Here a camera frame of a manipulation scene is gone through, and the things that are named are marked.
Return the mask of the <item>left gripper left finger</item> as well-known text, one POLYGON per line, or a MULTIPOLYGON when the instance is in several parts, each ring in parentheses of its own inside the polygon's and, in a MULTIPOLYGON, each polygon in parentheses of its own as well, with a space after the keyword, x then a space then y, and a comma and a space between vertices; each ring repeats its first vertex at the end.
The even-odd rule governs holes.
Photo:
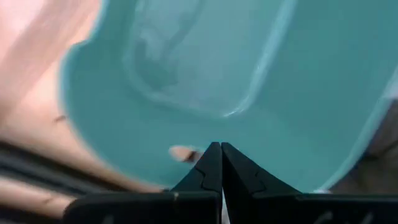
POLYGON ((213 142, 189 173, 159 193, 121 192, 89 195, 72 202, 66 224, 221 223, 222 150, 213 142))

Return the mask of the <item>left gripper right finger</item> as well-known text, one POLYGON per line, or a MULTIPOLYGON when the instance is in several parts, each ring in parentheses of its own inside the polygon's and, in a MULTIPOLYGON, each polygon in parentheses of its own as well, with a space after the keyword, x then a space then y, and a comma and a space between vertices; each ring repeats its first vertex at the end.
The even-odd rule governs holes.
POLYGON ((397 223, 395 195, 306 194, 222 143, 223 191, 231 223, 397 223))

